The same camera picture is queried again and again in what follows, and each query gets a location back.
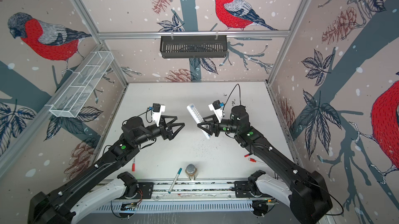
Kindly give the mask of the white remote control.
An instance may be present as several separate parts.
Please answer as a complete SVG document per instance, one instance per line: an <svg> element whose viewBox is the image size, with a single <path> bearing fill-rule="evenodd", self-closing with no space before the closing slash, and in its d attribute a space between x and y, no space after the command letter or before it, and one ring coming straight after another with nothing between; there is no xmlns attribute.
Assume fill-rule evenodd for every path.
<svg viewBox="0 0 399 224"><path fill-rule="evenodd" d="M196 122L196 124L205 122L203 117L200 115L199 111L197 110L197 108L195 107L194 104L188 105L187 110L190 113L190 115L192 116L192 118L194 119L194 121ZM207 137L206 133L203 130L202 130L202 132L205 135L205 137L209 140L210 137Z"/></svg>

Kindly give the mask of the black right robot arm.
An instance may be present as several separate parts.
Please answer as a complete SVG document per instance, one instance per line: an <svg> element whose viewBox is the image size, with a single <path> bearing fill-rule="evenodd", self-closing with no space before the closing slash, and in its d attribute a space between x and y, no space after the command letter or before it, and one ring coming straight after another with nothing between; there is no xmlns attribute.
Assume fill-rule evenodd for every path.
<svg viewBox="0 0 399 224"><path fill-rule="evenodd" d="M208 117L199 117L198 128L209 136L220 132L232 133L238 144L250 154L261 159L280 177L276 180L264 171L257 171L248 179L254 196L269 195L290 207L302 224L316 224L333 207L324 177L314 171L310 173L278 151L251 126L245 106L234 106L229 119L222 119L217 109Z"/></svg>

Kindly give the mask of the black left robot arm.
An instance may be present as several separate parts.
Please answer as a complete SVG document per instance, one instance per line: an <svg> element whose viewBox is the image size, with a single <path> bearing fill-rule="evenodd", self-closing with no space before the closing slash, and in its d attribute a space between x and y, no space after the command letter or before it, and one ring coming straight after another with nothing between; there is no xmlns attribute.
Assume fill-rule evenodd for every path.
<svg viewBox="0 0 399 224"><path fill-rule="evenodd" d="M70 224L77 215L73 208L90 190L119 170L140 151L140 145L158 137L173 140L185 127L176 116L161 116L159 124L144 126L141 117L124 122L122 134L109 149L84 172L48 194L39 192L29 206L29 224Z"/></svg>

